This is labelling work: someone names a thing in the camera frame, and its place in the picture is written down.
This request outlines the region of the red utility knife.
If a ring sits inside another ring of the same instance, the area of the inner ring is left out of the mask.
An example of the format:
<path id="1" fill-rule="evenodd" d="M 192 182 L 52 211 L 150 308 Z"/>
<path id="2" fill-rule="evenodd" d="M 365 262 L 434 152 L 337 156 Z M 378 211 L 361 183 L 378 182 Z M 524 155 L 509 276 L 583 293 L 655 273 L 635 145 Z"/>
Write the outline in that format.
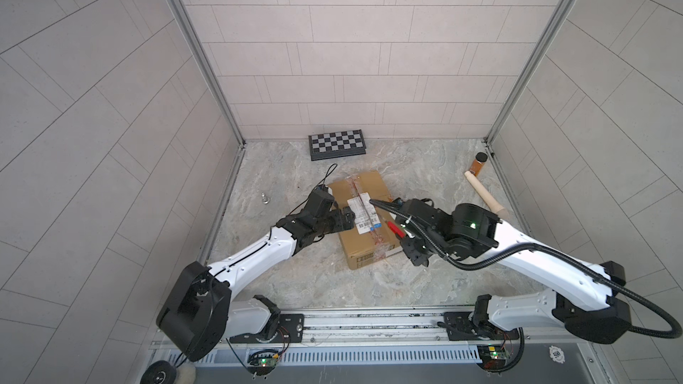
<path id="1" fill-rule="evenodd" d="M 398 226 L 394 222 L 386 222 L 388 229 L 396 236 L 398 239 L 403 239 L 407 236 L 407 233 L 405 232 L 405 229 L 402 229 L 402 227 Z"/>

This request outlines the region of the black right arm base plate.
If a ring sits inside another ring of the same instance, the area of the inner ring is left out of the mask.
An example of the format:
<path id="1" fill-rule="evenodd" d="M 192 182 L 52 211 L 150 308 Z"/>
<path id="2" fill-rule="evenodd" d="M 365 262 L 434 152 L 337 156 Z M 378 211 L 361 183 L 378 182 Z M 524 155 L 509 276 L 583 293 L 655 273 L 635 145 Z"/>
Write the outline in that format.
<path id="1" fill-rule="evenodd" d="M 518 340 L 517 330 L 504 331 L 486 319 L 476 319 L 469 312 L 446 312 L 437 326 L 448 334 L 450 341 L 503 341 Z"/>

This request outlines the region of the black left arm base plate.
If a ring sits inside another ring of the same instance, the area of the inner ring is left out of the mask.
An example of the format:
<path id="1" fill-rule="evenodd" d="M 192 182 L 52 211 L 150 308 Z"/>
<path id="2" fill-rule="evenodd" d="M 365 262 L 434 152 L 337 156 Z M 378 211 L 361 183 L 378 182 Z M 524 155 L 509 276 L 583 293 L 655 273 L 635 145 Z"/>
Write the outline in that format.
<path id="1" fill-rule="evenodd" d="M 232 344 L 300 343 L 304 327 L 304 314 L 283 314 L 270 318 L 263 330 L 256 334 L 240 334 L 229 338 Z"/>

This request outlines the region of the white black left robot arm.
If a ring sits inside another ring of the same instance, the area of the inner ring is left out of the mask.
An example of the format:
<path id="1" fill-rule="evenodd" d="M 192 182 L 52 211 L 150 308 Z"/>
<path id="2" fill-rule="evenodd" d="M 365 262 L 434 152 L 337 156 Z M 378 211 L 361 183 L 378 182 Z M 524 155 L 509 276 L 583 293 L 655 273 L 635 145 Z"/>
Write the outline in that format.
<path id="1" fill-rule="evenodd" d="M 327 186 L 316 186 L 302 210 L 280 219 L 252 245 L 208 266 L 190 263 L 158 314 L 158 328 L 192 362 L 235 336 L 271 340 L 279 328 L 279 307 L 261 295 L 246 302 L 235 297 L 270 268 L 324 236 L 354 228 L 354 211 L 339 206 Z"/>

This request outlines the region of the brown cardboard express box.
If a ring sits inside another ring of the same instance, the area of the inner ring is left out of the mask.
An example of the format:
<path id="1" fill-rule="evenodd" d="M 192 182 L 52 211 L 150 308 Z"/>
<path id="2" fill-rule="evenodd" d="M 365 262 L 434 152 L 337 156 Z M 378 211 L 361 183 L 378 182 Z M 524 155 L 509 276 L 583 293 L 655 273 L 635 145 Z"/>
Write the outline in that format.
<path id="1" fill-rule="evenodd" d="M 399 240 L 390 228 L 391 224 L 394 225 L 393 218 L 370 204 L 371 200 L 393 200 L 380 172 L 373 170 L 354 174 L 328 187 L 339 206 L 348 206 L 355 214 L 354 228 L 339 234 L 351 270 L 402 252 Z"/>

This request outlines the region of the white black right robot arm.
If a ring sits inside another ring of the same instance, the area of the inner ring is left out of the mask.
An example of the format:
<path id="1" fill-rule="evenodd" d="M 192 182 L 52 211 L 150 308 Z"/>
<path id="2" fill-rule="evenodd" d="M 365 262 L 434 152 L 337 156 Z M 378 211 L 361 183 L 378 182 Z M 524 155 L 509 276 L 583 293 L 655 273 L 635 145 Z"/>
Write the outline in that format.
<path id="1" fill-rule="evenodd" d="M 446 213 L 429 200 L 398 199 L 386 208 L 395 216 L 397 237 L 416 266 L 428 266 L 433 255 L 464 271 L 500 264 L 545 287 L 520 296 L 480 295 L 469 325 L 455 327 L 459 334 L 493 340 L 524 327 L 557 327 L 585 341 L 612 344 L 631 327 L 628 304 L 597 279 L 621 284 L 624 271 L 617 264 L 561 259 L 557 250 L 476 204 L 459 204 Z"/>

